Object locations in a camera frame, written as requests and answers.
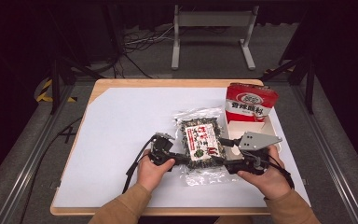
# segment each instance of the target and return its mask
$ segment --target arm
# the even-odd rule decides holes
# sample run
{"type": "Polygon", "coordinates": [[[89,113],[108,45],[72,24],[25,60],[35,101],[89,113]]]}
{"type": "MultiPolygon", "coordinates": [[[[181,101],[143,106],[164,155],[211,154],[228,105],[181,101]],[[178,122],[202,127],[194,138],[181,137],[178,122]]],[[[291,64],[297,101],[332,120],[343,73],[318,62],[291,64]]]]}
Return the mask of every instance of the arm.
{"type": "MultiPolygon", "coordinates": [[[[275,146],[269,146],[269,155],[284,168],[275,146]]],[[[297,192],[290,189],[286,179],[277,169],[270,166],[263,175],[239,171],[238,176],[255,185],[266,196],[265,201],[274,223],[320,223],[312,209],[297,192]]]]}
{"type": "Polygon", "coordinates": [[[157,166],[146,156],[149,151],[145,150],[144,156],[139,162],[136,184],[124,194],[101,207],[89,222],[90,224],[135,224],[138,222],[151,199],[151,193],[158,186],[163,175],[175,164],[175,161],[171,159],[157,166]]]}

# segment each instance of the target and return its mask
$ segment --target open cardboard box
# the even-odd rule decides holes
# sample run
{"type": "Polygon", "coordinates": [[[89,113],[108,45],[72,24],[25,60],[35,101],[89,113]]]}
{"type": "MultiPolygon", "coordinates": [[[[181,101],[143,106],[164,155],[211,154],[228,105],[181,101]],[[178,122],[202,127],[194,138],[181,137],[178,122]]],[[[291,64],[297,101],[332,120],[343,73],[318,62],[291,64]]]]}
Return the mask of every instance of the open cardboard box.
{"type": "MultiPolygon", "coordinates": [[[[269,116],[266,116],[264,118],[264,122],[232,120],[230,123],[227,123],[226,121],[226,124],[224,125],[224,131],[222,132],[222,137],[228,139],[237,139],[241,138],[245,132],[264,133],[274,136],[277,135],[269,116]]],[[[277,143],[275,146],[277,147],[278,152],[281,152],[281,145],[277,143]]],[[[236,146],[225,147],[225,150],[228,160],[239,160],[242,158],[240,150],[236,146]]]]}

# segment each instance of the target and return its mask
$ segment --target person's left hand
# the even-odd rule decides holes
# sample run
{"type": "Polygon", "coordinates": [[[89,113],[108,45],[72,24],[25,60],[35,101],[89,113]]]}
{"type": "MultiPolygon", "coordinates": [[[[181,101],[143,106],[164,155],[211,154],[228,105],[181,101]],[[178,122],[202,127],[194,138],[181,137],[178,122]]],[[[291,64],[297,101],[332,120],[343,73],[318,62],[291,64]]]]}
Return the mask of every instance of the person's left hand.
{"type": "Polygon", "coordinates": [[[148,153],[150,153],[150,149],[144,151],[144,156],[139,161],[138,180],[136,183],[142,185],[149,192],[152,192],[158,186],[164,174],[173,167],[175,160],[170,159],[164,164],[157,166],[146,156],[148,153]]]}

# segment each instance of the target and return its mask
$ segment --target forearm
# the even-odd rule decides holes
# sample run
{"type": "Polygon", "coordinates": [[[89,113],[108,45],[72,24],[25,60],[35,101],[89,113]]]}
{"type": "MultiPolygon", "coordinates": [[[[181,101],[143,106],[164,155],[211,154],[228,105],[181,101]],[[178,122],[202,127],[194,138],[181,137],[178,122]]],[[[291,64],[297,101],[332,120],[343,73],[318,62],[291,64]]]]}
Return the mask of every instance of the forearm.
{"type": "Polygon", "coordinates": [[[280,198],[265,201],[276,224],[320,223],[309,205],[293,189],[280,198]]]}
{"type": "Polygon", "coordinates": [[[135,184],[126,193],[101,207],[89,223],[135,224],[150,199],[150,192],[141,185],[135,184]]]}

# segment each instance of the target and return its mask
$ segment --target hand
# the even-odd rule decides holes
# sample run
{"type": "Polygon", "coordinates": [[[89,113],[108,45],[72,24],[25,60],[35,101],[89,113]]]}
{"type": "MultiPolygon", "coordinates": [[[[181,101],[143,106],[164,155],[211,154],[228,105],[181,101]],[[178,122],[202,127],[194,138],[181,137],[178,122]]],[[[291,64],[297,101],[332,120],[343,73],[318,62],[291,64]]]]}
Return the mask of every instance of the hand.
{"type": "Polygon", "coordinates": [[[152,192],[158,186],[162,176],[173,167],[175,160],[170,159],[164,164],[157,166],[146,156],[148,153],[150,153],[150,149],[144,151],[144,156],[139,161],[138,180],[136,183],[152,192]]]}
{"type": "MultiPolygon", "coordinates": [[[[278,150],[275,146],[269,146],[269,155],[274,158],[282,168],[283,162],[279,159],[278,150]]],[[[270,166],[262,175],[253,175],[246,171],[238,171],[237,175],[249,183],[255,185],[268,199],[276,199],[290,191],[290,186],[284,176],[274,167],[270,166]]]]}

